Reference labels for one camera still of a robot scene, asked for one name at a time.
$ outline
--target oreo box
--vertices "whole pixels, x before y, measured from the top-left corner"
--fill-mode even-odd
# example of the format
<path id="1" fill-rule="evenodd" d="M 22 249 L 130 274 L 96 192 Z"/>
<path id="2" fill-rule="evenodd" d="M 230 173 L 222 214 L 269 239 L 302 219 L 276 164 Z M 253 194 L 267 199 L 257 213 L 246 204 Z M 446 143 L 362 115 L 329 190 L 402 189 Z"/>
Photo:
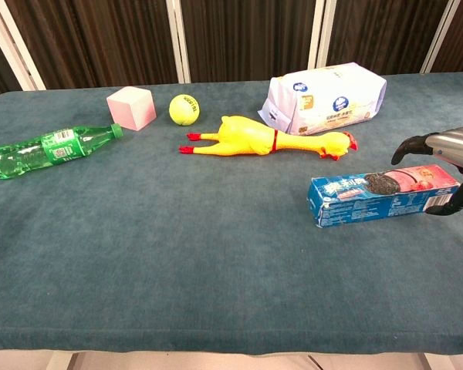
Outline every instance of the oreo box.
<path id="1" fill-rule="evenodd" d="M 312 178 L 309 206 L 318 227 L 415 214 L 445 204 L 460 183 L 437 164 Z"/>

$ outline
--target yellow ball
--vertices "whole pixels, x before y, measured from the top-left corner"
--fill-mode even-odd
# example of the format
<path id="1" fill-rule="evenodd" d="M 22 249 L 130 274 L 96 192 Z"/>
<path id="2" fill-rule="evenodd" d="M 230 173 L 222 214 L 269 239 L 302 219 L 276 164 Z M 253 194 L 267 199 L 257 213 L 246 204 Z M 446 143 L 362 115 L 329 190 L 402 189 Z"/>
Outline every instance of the yellow ball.
<path id="1" fill-rule="evenodd" d="M 190 95 L 175 96 L 170 103 L 171 119 L 180 126 L 188 126 L 194 123 L 199 117 L 199 104 L 196 99 Z"/>

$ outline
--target cookie image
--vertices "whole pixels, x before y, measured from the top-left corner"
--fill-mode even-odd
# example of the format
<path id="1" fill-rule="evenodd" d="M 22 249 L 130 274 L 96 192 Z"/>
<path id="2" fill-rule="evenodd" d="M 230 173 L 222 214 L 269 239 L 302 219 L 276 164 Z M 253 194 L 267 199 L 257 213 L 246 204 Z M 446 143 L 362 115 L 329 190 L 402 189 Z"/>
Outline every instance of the cookie image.
<path id="1" fill-rule="evenodd" d="M 365 188 L 373 194 L 391 195 L 400 192 L 400 184 L 384 173 L 368 173 L 364 179 L 368 182 Z"/>

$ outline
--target chicken's red comb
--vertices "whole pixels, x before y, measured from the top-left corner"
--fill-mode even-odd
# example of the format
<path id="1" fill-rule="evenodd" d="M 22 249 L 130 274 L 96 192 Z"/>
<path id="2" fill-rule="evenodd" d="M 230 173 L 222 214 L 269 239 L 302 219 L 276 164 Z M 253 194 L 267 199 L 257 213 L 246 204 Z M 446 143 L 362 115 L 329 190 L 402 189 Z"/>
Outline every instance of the chicken's red comb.
<path id="1" fill-rule="evenodd" d="M 347 133 L 347 132 L 343 132 L 343 133 L 350 138 L 350 148 L 352 148 L 353 150 L 358 150 L 358 143 L 355 140 L 355 138 L 353 137 L 353 135 L 351 133 Z"/>

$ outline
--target bottle label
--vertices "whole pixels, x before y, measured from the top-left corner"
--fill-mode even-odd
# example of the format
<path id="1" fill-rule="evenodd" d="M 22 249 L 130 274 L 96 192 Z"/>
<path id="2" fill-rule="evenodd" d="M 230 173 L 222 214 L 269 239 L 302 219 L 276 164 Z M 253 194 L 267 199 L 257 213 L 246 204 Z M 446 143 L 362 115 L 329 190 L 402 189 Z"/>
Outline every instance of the bottle label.
<path id="1" fill-rule="evenodd" d="M 41 144 L 53 164 L 67 162 L 85 156 L 79 138 L 73 129 L 61 129 L 41 136 Z"/>

